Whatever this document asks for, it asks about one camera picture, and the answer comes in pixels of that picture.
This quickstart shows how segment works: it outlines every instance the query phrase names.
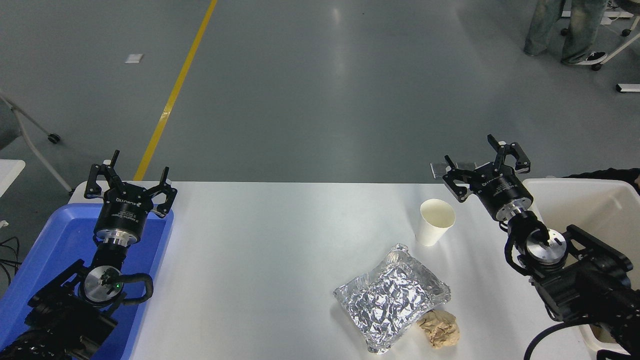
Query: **yellow floor line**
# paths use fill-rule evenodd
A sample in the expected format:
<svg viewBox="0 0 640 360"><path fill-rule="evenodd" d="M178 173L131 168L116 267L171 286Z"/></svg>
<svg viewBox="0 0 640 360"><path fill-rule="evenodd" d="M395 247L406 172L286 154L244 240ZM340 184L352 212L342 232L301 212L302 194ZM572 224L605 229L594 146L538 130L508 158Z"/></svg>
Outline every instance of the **yellow floor line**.
<svg viewBox="0 0 640 360"><path fill-rule="evenodd" d="M211 4L209 4L207 13L204 15L204 19L202 19L200 29L198 29L198 33L196 34L195 39L193 39L189 54L187 54L187 58L184 60L184 64L182 64L180 74L175 80L175 84L173 86L173 89L171 90L171 94L169 95L169 99L164 106L164 110L162 112L162 115L160 116L160 120L158 120L156 130L154 130L154 134L151 136L151 140L149 140L147 150L145 150L145 154L142 156L140 165L138 165L136 175L133 176L133 179L135 181L141 181L142 178L145 177L145 173L147 172L147 168L149 167L149 163L151 162L151 157L153 157L154 152L156 151L156 146L158 145L158 141L160 141L160 136L162 136L164 126L166 125L167 120L169 120L169 115L171 115L175 100L178 98L178 94L180 94L180 89L182 88L182 84L184 83L184 78L187 77L187 73L189 72L189 68L191 67L191 62L193 61L193 57L195 56L196 51L198 51L198 46L200 45L200 41L202 40L202 35L204 35L204 31L207 29L209 19L211 18L211 14L213 13L213 9L216 7L217 2L218 0L211 0Z"/></svg>

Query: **white paper cup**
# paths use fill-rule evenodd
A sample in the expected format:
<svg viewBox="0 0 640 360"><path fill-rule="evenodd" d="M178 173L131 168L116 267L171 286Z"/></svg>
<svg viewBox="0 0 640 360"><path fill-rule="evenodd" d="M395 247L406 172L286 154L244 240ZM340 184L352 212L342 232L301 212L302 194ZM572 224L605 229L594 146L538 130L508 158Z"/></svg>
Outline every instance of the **white paper cup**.
<svg viewBox="0 0 640 360"><path fill-rule="evenodd" d="M451 205L440 199L429 199L420 205L422 221L415 239L421 245L433 246L456 222Z"/></svg>

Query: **jeans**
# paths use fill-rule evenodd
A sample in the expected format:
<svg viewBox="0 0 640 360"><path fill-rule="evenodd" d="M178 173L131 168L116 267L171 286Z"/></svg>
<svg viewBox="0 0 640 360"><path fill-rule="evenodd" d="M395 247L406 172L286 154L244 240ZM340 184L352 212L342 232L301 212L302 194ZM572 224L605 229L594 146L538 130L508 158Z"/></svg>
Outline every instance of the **jeans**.
<svg viewBox="0 0 640 360"><path fill-rule="evenodd" d="M524 45L525 53L538 55L547 48L553 25L560 19L565 2L538 0ZM562 50L563 63L579 63L591 54L606 7L607 0L572 0L569 34Z"/></svg>

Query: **concrete floor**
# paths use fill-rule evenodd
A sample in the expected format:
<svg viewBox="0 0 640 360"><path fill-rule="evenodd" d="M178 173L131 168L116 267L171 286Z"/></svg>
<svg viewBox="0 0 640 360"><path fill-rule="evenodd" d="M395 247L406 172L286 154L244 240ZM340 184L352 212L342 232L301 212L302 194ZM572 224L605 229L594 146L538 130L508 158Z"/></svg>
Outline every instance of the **concrete floor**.
<svg viewBox="0 0 640 360"><path fill-rule="evenodd" d="M114 149L133 177L208 5L3 2L0 87L63 137L28 128L68 182ZM145 180L433 183L444 154L492 159L488 133L520 142L531 177L638 167L640 99L614 87L640 83L640 42L599 72L561 65L560 35L526 56L534 5L221 0ZM601 26L594 49L628 26ZM27 163L0 199L23 258L68 196L21 139L0 158Z"/></svg>

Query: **blue plastic tray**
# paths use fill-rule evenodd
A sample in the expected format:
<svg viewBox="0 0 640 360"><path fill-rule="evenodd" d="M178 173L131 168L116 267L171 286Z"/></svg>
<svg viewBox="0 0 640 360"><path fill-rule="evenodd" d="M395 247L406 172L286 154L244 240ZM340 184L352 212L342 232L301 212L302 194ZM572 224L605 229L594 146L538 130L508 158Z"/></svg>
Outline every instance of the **blue plastic tray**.
<svg viewBox="0 0 640 360"><path fill-rule="evenodd" d="M28 329L24 318L32 310L27 301L42 286L78 259L91 263L95 254L93 227L102 204L69 204L56 210L0 300L0 350ZM166 248L173 212L161 219L150 214L141 241L127 253L124 274L145 272L154 277ZM125 285L127 297L140 297L142 284ZM147 303L120 306L113 318L118 326L92 360L126 360L131 355Z"/></svg>

